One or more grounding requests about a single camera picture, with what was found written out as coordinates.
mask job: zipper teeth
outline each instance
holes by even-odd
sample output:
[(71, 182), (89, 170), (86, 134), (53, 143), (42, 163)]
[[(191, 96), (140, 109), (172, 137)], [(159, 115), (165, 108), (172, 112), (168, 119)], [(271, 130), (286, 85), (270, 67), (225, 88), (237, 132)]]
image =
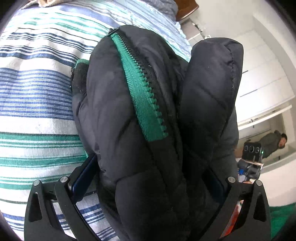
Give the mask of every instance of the zipper teeth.
[(145, 94), (148, 97), (149, 103), (152, 105), (153, 109), (154, 109), (154, 114), (157, 117), (157, 121), (160, 125), (160, 129), (163, 133), (163, 137), (167, 137), (168, 133), (166, 132), (166, 125), (164, 125), (164, 119), (161, 118), (162, 117), (162, 112), (159, 111), (159, 105), (156, 104), (157, 100), (154, 97), (154, 93), (152, 91), (152, 88), (149, 87), (149, 81), (147, 76), (145, 75), (145, 73), (143, 72), (143, 69), (141, 68), (141, 66), (143, 66), (141, 64), (141, 62), (139, 60), (136, 60), (137, 58), (135, 58), (135, 54), (133, 53), (133, 51), (128, 47), (128, 44), (124, 41), (124, 39), (122, 38), (122, 36), (117, 32), (114, 33), (117, 34), (121, 43), (123, 44), (124, 48), (126, 49), (126, 51), (128, 52), (128, 55), (131, 57), (132, 59), (132, 64), (135, 67), (135, 69), (137, 69), (137, 74), (139, 76), (139, 79), (142, 81), (141, 85), (143, 87), (143, 89), (145, 90)]

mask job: gray jacket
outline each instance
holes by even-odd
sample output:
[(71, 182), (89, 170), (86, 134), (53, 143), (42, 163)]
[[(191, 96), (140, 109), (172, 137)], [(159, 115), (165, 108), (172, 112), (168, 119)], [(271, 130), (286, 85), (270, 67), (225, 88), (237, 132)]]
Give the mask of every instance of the gray jacket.
[(274, 133), (268, 133), (266, 136), (260, 139), (260, 143), (264, 148), (263, 158), (268, 157), (271, 153), (275, 152), (279, 146), (279, 141), (281, 140), (281, 134), (279, 131)]

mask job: striped bedding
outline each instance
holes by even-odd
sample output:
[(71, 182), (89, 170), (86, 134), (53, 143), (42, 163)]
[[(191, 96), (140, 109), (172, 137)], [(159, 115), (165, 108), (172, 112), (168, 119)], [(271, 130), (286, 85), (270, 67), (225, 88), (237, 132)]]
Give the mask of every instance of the striped bedding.
[[(137, 0), (20, 10), (0, 37), (0, 210), (21, 239), (33, 181), (56, 181), (86, 158), (71, 109), (71, 67), (89, 59), (109, 28), (124, 24), (155, 31), (189, 61), (180, 25)], [(77, 206), (101, 240), (118, 240), (95, 193)], [(57, 202), (54, 207), (73, 236)]]

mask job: green rug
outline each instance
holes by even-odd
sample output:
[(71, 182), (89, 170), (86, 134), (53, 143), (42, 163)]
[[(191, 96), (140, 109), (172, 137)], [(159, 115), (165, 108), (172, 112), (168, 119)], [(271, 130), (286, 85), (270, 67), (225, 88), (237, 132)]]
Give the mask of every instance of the green rug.
[(273, 238), (295, 210), (295, 203), (281, 207), (269, 207), (269, 210), (271, 217), (271, 237)]

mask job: man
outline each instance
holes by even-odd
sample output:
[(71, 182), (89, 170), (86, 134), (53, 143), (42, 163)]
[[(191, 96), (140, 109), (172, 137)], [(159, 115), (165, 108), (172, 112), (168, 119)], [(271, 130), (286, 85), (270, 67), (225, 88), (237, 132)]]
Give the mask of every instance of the man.
[(260, 139), (260, 143), (263, 147), (263, 158), (268, 157), (271, 153), (275, 152), (277, 149), (282, 149), (287, 143), (287, 135), (285, 133), (280, 134), (278, 130), (274, 133), (268, 133)]

